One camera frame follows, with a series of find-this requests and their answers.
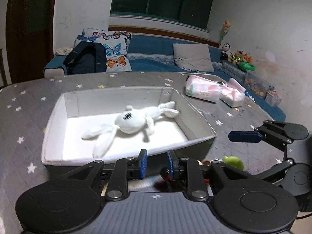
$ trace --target small box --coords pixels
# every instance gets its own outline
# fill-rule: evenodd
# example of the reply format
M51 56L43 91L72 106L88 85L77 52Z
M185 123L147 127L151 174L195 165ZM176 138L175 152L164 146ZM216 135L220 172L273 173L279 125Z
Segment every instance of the small box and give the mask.
M145 148L149 161L147 175L159 174L167 165L169 149L173 149L178 158L203 160L216 132L184 96L171 87L126 87L63 93L46 127L42 162L49 171L57 166L77 167L92 162L96 141L81 138L87 129L113 123L127 105L141 109L169 101L175 102L179 116L155 122L155 133L148 139L143 131L133 135L117 132L110 149L100 159L112 163L125 157L136 158Z
M278 106L281 101L282 99L279 98L277 94L272 95L270 92L268 92L266 95L266 102L272 107Z
M251 89L254 93L256 93L260 98L265 99L266 93L269 91L269 87L271 84L262 76L248 70L244 85L246 85L248 89Z

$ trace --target gray star-patterned mat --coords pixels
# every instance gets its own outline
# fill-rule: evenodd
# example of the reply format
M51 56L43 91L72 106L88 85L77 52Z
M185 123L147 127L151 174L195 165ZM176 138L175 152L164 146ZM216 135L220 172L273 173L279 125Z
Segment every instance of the gray star-patterned mat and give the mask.
M64 92L109 87L171 86L184 94L188 73L121 72L96 73L40 79L10 85L0 93L0 226L6 233L22 231L15 215L17 198L26 190L48 180L41 162L41 146L45 128L58 97ZM202 77L223 81L213 75ZM230 131L250 131L271 117L250 99L239 108L230 108L220 101L213 104L185 96L202 111L217 133L206 160L225 155L239 157L252 174L269 169L283 159L278 149L259 144L232 143Z

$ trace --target cardboard box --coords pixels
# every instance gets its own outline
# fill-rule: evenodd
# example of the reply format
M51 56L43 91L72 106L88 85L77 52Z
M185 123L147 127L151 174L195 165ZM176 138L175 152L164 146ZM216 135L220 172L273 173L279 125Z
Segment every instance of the cardboard box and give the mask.
M157 121L155 133L149 139L144 130L133 135L118 131L112 146L101 159L112 163L125 157L137 157L145 148L149 156L148 170L152 165L157 169L148 171L149 174L156 174L161 166L166 166L164 159L169 149L175 150L178 157L204 159L216 133L204 116L177 90L170 87L126 87L63 93L46 127L42 162L54 166L81 166L92 162L95 160L92 151L96 139L82 140L82 133L96 125L113 123L127 105L141 109L169 101L176 103L179 116Z

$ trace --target butterfly pattern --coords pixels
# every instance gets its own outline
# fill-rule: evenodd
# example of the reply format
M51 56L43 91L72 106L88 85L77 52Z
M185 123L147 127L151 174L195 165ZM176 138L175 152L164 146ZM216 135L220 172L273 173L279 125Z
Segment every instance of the butterfly pattern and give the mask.
M110 68L114 68L115 66L119 67L122 66L124 67L125 65L127 65L126 59L124 58L124 56L120 56L120 57L115 57L115 58L110 58L107 59L107 66Z
M115 40L119 39L121 35L124 35L127 39L131 39L131 32L126 31L116 31L112 35L106 35L104 32L93 32L92 36L94 37L103 37L105 40L109 40L110 38L114 38Z
M77 36L77 39L85 42L94 42L97 38L99 37L98 36L85 37L83 34Z
M109 45L103 44L106 49L106 56L117 56L120 55L121 43L117 44L114 48L111 48Z

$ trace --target bunny face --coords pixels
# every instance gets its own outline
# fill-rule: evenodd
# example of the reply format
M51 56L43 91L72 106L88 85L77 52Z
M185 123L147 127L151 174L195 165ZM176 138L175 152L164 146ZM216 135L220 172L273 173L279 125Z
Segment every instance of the bunny face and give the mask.
M140 131L145 125L144 113L139 110L132 109L118 115L115 124L126 134L133 134Z

